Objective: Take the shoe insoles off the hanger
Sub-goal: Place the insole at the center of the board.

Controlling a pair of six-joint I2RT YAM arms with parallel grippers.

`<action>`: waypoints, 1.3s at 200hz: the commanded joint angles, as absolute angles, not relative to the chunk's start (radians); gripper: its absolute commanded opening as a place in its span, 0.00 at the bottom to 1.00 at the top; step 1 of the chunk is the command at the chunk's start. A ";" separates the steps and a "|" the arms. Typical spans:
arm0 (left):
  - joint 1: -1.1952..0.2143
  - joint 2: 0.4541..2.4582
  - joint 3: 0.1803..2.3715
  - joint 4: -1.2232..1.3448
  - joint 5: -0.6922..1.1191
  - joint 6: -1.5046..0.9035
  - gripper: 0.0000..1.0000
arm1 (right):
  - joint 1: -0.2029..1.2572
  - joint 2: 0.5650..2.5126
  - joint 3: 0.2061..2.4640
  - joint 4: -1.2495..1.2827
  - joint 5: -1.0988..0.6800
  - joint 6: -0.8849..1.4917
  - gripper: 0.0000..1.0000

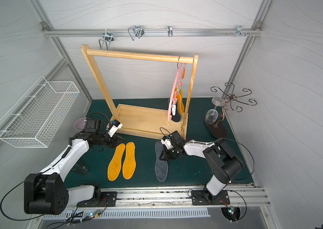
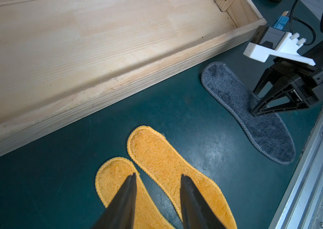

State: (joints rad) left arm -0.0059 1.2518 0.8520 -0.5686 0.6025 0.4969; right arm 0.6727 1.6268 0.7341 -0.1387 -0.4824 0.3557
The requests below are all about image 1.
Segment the yellow insole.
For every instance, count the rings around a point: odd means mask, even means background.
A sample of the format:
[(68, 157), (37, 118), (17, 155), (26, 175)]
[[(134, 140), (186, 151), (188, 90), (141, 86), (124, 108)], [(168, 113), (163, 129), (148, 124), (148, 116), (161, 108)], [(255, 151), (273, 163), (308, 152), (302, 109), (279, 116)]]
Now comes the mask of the yellow insole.
[(126, 180), (133, 177), (136, 170), (135, 144), (129, 142), (126, 145), (126, 156), (122, 167), (122, 174)]
[(178, 109), (179, 109), (179, 113), (182, 115), (183, 112), (184, 112), (184, 105), (183, 105), (182, 96), (181, 96), (180, 93), (178, 93), (177, 99), (178, 99)]
[(116, 147), (113, 158), (108, 166), (107, 177), (109, 181), (115, 181), (118, 178), (122, 168), (121, 163), (125, 149), (126, 146), (123, 143)]

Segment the dark grey insole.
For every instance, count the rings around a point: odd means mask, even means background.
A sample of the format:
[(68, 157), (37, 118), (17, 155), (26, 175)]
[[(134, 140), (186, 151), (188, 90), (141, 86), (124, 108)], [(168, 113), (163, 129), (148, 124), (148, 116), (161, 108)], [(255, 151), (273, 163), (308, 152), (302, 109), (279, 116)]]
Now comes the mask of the dark grey insole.
[(167, 161), (160, 160), (163, 149), (163, 144), (160, 141), (155, 143), (156, 162), (154, 170), (159, 182), (164, 182), (166, 180), (169, 169)]

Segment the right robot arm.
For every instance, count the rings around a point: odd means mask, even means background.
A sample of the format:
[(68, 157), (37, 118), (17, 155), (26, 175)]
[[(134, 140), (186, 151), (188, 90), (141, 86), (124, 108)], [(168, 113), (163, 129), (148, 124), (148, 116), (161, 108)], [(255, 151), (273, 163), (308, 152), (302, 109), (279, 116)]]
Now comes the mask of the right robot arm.
[(175, 131), (163, 136), (155, 144), (155, 153), (155, 173), (160, 182), (166, 180), (169, 169), (168, 161), (176, 160), (181, 156), (196, 156), (205, 159), (213, 175), (203, 190), (190, 190), (187, 195), (195, 206), (230, 205), (228, 191), (225, 187), (243, 170), (244, 165), (223, 138), (214, 142), (186, 140), (178, 131)]

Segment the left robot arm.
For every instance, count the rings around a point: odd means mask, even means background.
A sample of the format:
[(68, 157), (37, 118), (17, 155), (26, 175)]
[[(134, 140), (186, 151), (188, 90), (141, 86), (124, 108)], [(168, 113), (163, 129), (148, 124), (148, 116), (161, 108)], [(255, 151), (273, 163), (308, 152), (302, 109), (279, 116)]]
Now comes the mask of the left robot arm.
[(103, 204), (103, 195), (98, 184), (86, 184), (66, 188), (64, 182), (76, 163), (94, 145), (115, 148), (123, 143), (116, 134), (122, 128), (118, 120), (111, 121), (101, 133), (101, 121), (90, 119), (85, 128), (68, 139), (68, 146), (47, 167), (37, 174), (30, 174), (24, 182), (24, 212), (26, 214), (59, 215), (69, 205), (89, 207)]

